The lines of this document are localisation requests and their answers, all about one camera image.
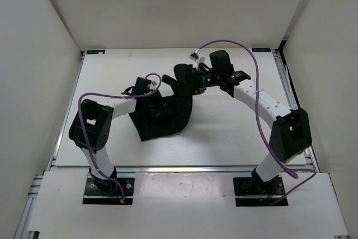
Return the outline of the black pleated skirt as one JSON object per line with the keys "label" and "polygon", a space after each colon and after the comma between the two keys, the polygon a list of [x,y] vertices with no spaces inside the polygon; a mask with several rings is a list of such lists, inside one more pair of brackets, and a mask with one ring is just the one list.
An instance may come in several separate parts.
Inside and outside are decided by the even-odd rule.
{"label": "black pleated skirt", "polygon": [[164,116],[139,115],[136,107],[130,118],[139,134],[140,140],[166,137],[181,132],[188,124],[192,112],[194,82],[191,78],[193,65],[177,64],[173,71],[175,78],[166,74],[162,82],[169,85],[173,91],[164,100],[168,106],[168,114]]}

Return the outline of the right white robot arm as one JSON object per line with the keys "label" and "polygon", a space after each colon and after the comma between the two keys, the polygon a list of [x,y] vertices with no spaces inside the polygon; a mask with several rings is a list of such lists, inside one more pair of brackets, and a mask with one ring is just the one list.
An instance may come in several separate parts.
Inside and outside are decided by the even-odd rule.
{"label": "right white robot arm", "polygon": [[252,171],[248,183],[254,192],[264,194],[286,164],[312,145],[308,113],[283,105],[257,88],[247,73],[234,70],[225,50],[215,51],[209,57],[211,67],[204,63],[205,58],[198,50],[190,54],[196,63],[192,71],[195,93],[218,86],[254,111],[258,125],[264,121],[271,129],[270,138],[263,141],[269,153]]}

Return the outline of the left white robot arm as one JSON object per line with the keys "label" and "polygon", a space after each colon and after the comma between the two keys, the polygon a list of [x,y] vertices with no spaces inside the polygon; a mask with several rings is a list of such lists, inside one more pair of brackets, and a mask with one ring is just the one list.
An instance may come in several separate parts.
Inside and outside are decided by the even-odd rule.
{"label": "left white robot arm", "polygon": [[137,100],[146,100],[159,92],[162,80],[156,83],[150,76],[138,77],[134,86],[120,96],[88,92],[80,96],[78,112],[69,129],[69,139],[81,149],[89,164],[89,173],[96,187],[106,195],[124,190],[117,179],[116,168],[110,162],[106,143],[114,119],[133,113]]}

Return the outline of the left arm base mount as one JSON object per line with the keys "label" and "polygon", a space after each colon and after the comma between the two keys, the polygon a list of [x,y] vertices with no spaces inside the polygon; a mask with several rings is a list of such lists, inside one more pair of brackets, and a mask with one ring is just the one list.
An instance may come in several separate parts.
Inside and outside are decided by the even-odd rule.
{"label": "left arm base mount", "polygon": [[117,176],[123,193],[118,185],[110,181],[109,184],[102,181],[95,181],[90,174],[87,174],[84,187],[82,204],[87,205],[132,205],[134,197],[134,177]]}

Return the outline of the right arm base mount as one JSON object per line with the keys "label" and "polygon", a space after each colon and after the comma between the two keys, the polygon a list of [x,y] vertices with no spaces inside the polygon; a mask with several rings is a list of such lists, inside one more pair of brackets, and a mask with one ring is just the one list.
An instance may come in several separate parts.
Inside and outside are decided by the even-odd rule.
{"label": "right arm base mount", "polygon": [[234,196],[236,207],[286,207],[289,205],[282,177],[276,176],[266,183],[259,178],[234,177]]}

